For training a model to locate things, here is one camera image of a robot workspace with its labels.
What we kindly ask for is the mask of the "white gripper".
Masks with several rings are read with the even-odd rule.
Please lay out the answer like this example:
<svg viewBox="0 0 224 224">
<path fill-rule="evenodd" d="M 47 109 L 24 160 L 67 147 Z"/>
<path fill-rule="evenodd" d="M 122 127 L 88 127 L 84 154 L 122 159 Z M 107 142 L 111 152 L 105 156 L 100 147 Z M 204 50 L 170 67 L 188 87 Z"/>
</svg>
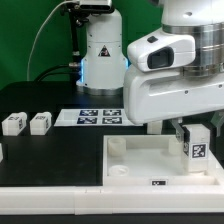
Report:
<svg viewBox="0 0 224 224">
<path fill-rule="evenodd" d="M 186 78 L 179 69 L 143 73 L 133 65 L 125 74 L 124 109 L 134 124 L 171 119 L 175 136 L 169 139 L 168 151 L 180 155 L 184 145 L 182 119 L 216 111 L 211 123 L 224 124 L 224 72 L 204 78 Z"/>
</svg>

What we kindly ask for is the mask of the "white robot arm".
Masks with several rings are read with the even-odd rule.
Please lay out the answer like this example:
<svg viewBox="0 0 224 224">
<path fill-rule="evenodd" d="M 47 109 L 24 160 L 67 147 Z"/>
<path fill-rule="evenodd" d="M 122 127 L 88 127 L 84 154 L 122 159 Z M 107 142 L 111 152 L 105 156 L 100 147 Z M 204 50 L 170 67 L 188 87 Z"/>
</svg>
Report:
<svg viewBox="0 0 224 224">
<path fill-rule="evenodd" d="M 96 17 L 88 30 L 86 88 L 123 90 L 135 124 L 224 109 L 224 0 L 150 0 L 163 8 L 162 26 L 118 54 L 113 27 Z"/>
</svg>

